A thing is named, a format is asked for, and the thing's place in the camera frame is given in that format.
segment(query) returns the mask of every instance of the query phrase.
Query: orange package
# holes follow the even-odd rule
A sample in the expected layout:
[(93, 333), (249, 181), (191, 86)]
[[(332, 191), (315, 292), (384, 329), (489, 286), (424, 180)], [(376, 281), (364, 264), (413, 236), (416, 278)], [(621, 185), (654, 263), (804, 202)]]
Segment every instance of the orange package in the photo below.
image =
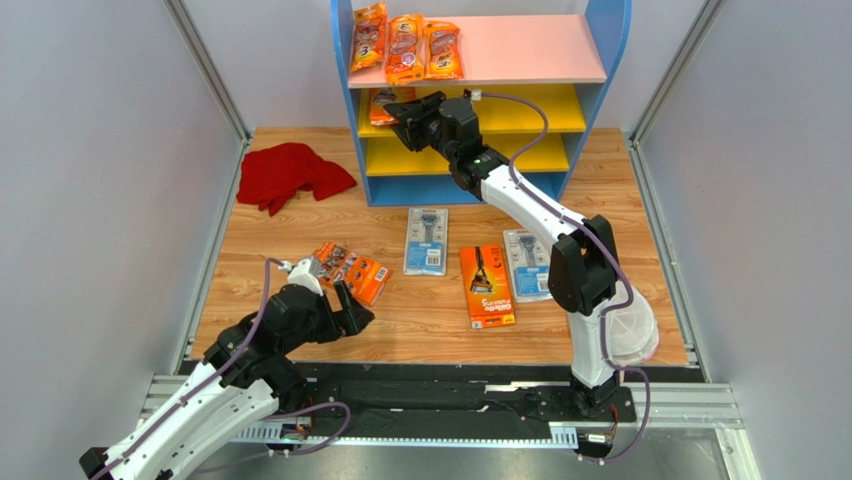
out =
[(464, 78), (461, 61), (461, 30), (450, 22), (430, 21), (423, 34), (428, 39), (429, 62), (426, 64), (427, 80)]
[(423, 15), (400, 15), (390, 23), (390, 55), (385, 77), (391, 85), (423, 80), (420, 37)]
[(381, 64), (385, 59), (388, 12), (385, 2), (355, 10), (351, 72)]
[(414, 87), (371, 88), (370, 124), (376, 126), (395, 125), (396, 119), (385, 111), (388, 103), (410, 102), (417, 98)]
[(315, 272), (317, 279), (326, 287), (343, 280), (352, 296), (359, 302), (373, 306), (390, 278), (390, 270), (375, 260), (358, 255), (334, 242), (325, 242), (314, 256), (321, 263)]
[(461, 271), (474, 329), (515, 323), (515, 307), (500, 245), (461, 249)]

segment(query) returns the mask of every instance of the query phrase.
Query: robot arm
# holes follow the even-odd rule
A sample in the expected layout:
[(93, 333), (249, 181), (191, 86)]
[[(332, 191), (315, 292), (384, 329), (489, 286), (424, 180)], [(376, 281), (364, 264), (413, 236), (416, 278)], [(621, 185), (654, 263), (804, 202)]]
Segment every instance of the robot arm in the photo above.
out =
[(586, 219), (550, 199), (519, 173), (513, 176), (509, 159), (483, 143), (468, 97), (466, 92), (465, 98), (447, 99), (436, 92), (384, 108), (398, 121), (394, 132), (409, 150), (436, 150), (449, 162), (459, 187), (506, 212), (543, 245), (552, 246), (548, 287), (568, 315), (578, 406), (600, 408), (618, 386), (601, 348), (599, 321), (601, 310), (615, 295), (616, 274), (600, 249), (566, 220), (592, 231), (617, 259), (612, 228), (605, 218)]
[[(108, 449), (87, 451), (80, 458), (87, 478), (184, 479), (247, 425), (299, 409), (306, 380), (285, 355), (307, 342), (357, 335), (374, 318), (342, 282), (335, 284), (342, 309), (333, 312), (312, 268), (305, 259), (292, 269), (262, 319), (255, 312), (223, 330), (181, 388), (136, 431)], [(252, 320), (261, 323), (242, 355), (217, 381), (207, 382), (248, 337)], [(121, 461), (112, 465), (116, 459)]]

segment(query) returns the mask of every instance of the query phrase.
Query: red cloth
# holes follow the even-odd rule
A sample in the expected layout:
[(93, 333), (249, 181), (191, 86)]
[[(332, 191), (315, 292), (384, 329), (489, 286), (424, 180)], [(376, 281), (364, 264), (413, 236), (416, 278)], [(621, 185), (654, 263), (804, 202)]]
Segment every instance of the red cloth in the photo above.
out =
[(283, 143), (246, 155), (237, 201), (269, 209), (269, 216), (296, 195), (313, 190), (324, 200), (355, 186), (355, 179), (340, 165), (323, 160), (304, 143)]

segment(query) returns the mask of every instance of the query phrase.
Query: wooden table surface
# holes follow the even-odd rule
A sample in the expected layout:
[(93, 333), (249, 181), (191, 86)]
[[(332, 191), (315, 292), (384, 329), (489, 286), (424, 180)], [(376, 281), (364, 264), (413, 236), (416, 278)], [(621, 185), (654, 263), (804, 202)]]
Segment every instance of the wooden table surface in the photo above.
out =
[[(310, 145), (326, 160), (345, 167), (358, 179), (359, 186), (321, 202), (309, 192), (301, 192), (274, 217), (254, 205), (234, 205), (195, 337), (194, 358), (203, 356), (222, 329), (257, 310), (265, 257), (295, 262), (330, 240), (384, 263), (394, 274), (372, 308), (376, 320), (364, 332), (324, 345), (305, 345), (289, 358), (349, 362), (571, 362), (565, 314), (554, 302), (517, 305), (514, 326), (470, 328), (457, 252), (466, 245), (502, 245), (503, 230), (519, 228), (514, 220), (487, 205), (450, 206), (447, 275), (403, 275), (408, 209), (366, 206), (349, 131), (262, 128), (256, 132), (252, 149), (284, 142)], [(593, 132), (562, 203), (588, 217), (602, 214), (612, 223), (622, 266), (648, 298), (659, 323), (660, 346), (649, 363), (686, 363), (683, 340), (620, 131)], [(273, 272), (271, 291), (277, 291), (285, 280), (285, 274)]]

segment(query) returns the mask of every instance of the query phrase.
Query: shelf board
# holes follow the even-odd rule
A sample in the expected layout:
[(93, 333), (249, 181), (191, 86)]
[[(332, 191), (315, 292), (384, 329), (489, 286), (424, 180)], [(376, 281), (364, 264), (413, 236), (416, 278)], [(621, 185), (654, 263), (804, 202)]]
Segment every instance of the shelf board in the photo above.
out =
[[(441, 85), (603, 83), (606, 72), (583, 15), (442, 17), (461, 29), (465, 78)], [(413, 85), (435, 85), (419, 82)], [(349, 88), (387, 86), (384, 68), (349, 76)]]
[[(535, 135), (492, 135), (485, 143), (507, 157), (529, 143)], [(447, 161), (432, 149), (415, 153), (396, 137), (367, 140), (367, 175), (373, 177), (397, 175), (449, 175)], [(547, 135), (538, 145), (524, 153), (517, 162), (522, 172), (565, 172), (568, 156), (562, 136)]]
[[(461, 96), (464, 87), (417, 87), (417, 97), (423, 97), (438, 90), (448, 98)], [(491, 93), (515, 95), (529, 100), (541, 107), (547, 114), (550, 132), (578, 133), (586, 130), (586, 119), (577, 100), (573, 85), (494, 85), (484, 89)], [(522, 103), (502, 99), (483, 99), (473, 104), (479, 117), (479, 130), (490, 133), (533, 133), (541, 131), (541, 117), (535, 110)], [(376, 127), (370, 124), (369, 90), (361, 97), (361, 111), (358, 114), (358, 136), (362, 138), (393, 137), (390, 127)]]
[[(556, 198), (556, 185), (561, 185), (565, 174), (530, 173), (524, 177), (550, 198)], [(449, 175), (372, 177), (369, 181), (374, 207), (480, 203)]]

